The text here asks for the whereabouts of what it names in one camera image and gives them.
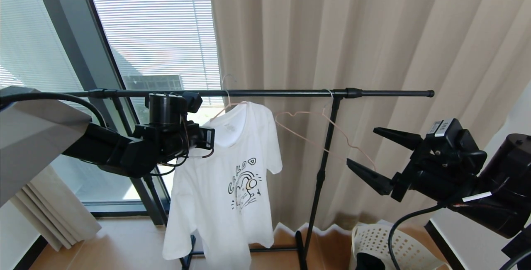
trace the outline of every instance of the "cartoon drawing on shirt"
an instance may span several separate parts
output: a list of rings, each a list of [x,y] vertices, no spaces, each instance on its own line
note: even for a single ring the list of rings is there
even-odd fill
[[[228,185],[229,194],[235,192],[236,196],[236,200],[233,200],[231,203],[231,206],[233,206],[232,209],[238,208],[240,212],[243,207],[256,202],[258,196],[262,195],[258,188],[258,181],[262,181],[262,177],[248,170],[243,171],[247,167],[247,164],[255,165],[256,158],[253,157],[242,162],[241,165],[237,165],[232,182]]]

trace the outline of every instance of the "tile floor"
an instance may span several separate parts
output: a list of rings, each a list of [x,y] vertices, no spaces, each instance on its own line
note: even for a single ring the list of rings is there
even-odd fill
[[[47,246],[30,270],[180,270],[179,260],[161,257],[164,227],[153,226],[150,219],[143,217],[99,221],[102,229],[95,238],[59,252]],[[434,255],[442,257],[423,228],[402,230],[434,251]],[[202,249],[200,243],[198,238],[195,250]],[[275,231],[275,246],[294,245],[295,240],[290,233]],[[345,270],[350,258],[350,236],[336,231],[330,231],[325,236],[313,233],[307,255],[309,270]],[[194,257],[190,269],[207,269],[205,259]],[[298,269],[297,252],[252,253],[251,269]]]

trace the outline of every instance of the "pink clothes hanger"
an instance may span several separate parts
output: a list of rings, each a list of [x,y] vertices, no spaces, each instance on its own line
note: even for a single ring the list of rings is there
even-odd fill
[[[227,76],[230,76],[234,82],[236,82],[236,80],[234,79],[234,76],[230,75],[230,74],[227,74],[227,75],[224,75],[223,78],[222,78],[222,88],[223,88],[223,83],[225,81],[225,77]],[[246,101],[241,101],[241,102],[237,102],[237,103],[232,103],[231,102],[231,95],[229,94],[229,91],[228,90],[225,90],[227,92],[227,98],[228,98],[228,102],[229,104],[227,104],[227,106],[225,106],[220,112],[218,112],[212,119],[210,119],[211,121],[213,119],[216,119],[216,117],[218,117],[218,115],[220,115],[222,112],[224,112],[227,108],[231,107],[231,106],[235,106],[235,105],[239,105],[239,104],[247,104]]]
[[[328,89],[327,89],[327,91],[330,92],[330,96],[332,96],[332,101],[334,101],[334,95],[332,94],[332,91],[330,91],[330,90],[328,90]],[[279,123],[279,122],[277,121],[277,117],[278,117],[279,115],[281,115],[281,114],[288,114],[288,115],[290,115],[291,117],[294,117],[294,116],[298,115],[299,113],[320,115],[321,117],[324,117],[324,119],[326,119],[328,122],[330,122],[334,127],[336,127],[336,128],[339,130],[339,132],[341,132],[341,134],[343,134],[343,136],[347,139],[347,145],[348,145],[349,147],[351,147],[351,148],[353,148],[353,149],[357,149],[357,150],[360,151],[363,155],[365,155],[365,157],[367,157],[367,159],[369,159],[370,163],[372,164],[372,166],[373,166],[373,168],[374,168],[374,171],[376,171],[376,165],[374,164],[374,161],[373,161],[373,160],[372,160],[372,159],[371,159],[371,158],[370,158],[370,157],[369,157],[369,156],[368,156],[368,155],[367,155],[362,149],[360,149],[359,147],[356,147],[356,146],[351,145],[351,142],[349,141],[347,134],[345,134],[345,132],[344,132],[339,126],[337,126],[336,123],[334,123],[330,118],[328,118],[328,117],[324,114],[324,111],[326,110],[326,107],[327,107],[332,101],[326,103],[326,105],[323,107],[323,111],[322,111],[321,113],[314,112],[314,111],[298,111],[298,112],[293,113],[293,114],[290,113],[290,112],[287,112],[287,111],[279,112],[279,113],[277,113],[277,115],[275,115],[275,123],[277,123],[277,124],[278,124],[279,126],[281,126],[282,128],[288,130],[288,131],[291,132],[292,134],[294,134],[294,135],[296,135],[296,136],[298,136],[298,137],[300,137],[300,138],[306,140],[308,143],[313,144],[315,147],[317,147],[317,148],[319,148],[319,149],[322,149],[323,151],[328,152],[330,155],[332,155],[332,156],[334,156],[334,157],[336,157],[336,158],[338,158],[338,159],[340,159],[340,160],[342,160],[342,161],[345,162],[345,161],[347,160],[346,157],[341,157],[341,155],[338,155],[337,153],[334,153],[334,152],[332,152],[332,151],[330,151],[330,150],[327,150],[327,149],[321,147],[321,146],[320,146],[319,144],[317,144],[315,141],[313,141],[313,140],[309,140],[309,139],[305,138],[304,136],[298,134],[297,132],[294,132],[294,131],[291,130],[290,128],[287,128],[286,126],[282,125],[281,123]]]

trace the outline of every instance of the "clothes rack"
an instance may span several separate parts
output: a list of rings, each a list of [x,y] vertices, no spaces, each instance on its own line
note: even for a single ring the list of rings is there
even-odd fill
[[[119,117],[125,127],[127,134],[132,135],[131,127],[127,121],[123,106],[119,100],[121,97],[146,97],[152,92],[157,93],[175,93],[180,94],[182,92],[197,92],[202,97],[224,97],[227,93],[232,97],[333,97],[332,110],[330,112],[330,120],[336,122],[337,114],[339,111],[339,105],[343,99],[353,99],[360,97],[433,97],[435,92],[433,90],[362,90],[357,88],[345,88],[345,89],[291,89],[291,90],[188,90],[188,91],[172,91],[172,90],[109,90],[109,89],[95,89],[86,92],[69,92],[72,96],[78,97],[91,97],[91,98],[110,98],[114,104],[114,107],[118,110]],[[324,148],[330,150],[332,144],[332,136],[334,134],[334,125],[328,124],[328,130],[326,132],[326,139],[324,141]],[[309,243],[312,236],[313,225],[315,223],[315,215],[317,214],[317,206],[319,204],[319,198],[321,195],[321,189],[324,179],[326,177],[326,163],[328,162],[328,152],[323,151],[321,158],[321,165],[317,172],[317,179],[315,185],[315,193],[313,196],[312,211],[309,217],[309,226],[306,236],[306,240],[302,239],[300,231],[295,233],[296,246],[294,247],[273,247],[273,248],[253,248],[250,249],[251,253],[264,252],[264,251],[297,251],[299,265],[302,270],[307,270],[306,258],[308,254]],[[144,178],[148,185],[151,195],[158,199],[157,191],[155,190],[150,176]],[[167,223],[167,215],[165,209],[161,204],[157,205],[161,218]],[[190,263],[194,255],[203,255],[202,251],[194,251],[195,236],[191,236],[192,251],[184,258],[180,259],[182,269],[188,270]]]

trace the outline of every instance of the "t-shirt sleeve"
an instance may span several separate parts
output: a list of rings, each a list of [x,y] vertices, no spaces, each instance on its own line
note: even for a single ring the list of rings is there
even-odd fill
[[[175,172],[163,258],[177,259],[192,250],[190,235],[196,229],[194,199],[185,171]]]
[[[265,113],[267,114],[267,117],[265,118],[267,119],[265,166],[271,173],[276,174],[282,170],[282,159],[280,156],[280,147],[278,145],[277,123],[275,123],[271,110],[266,108]]]

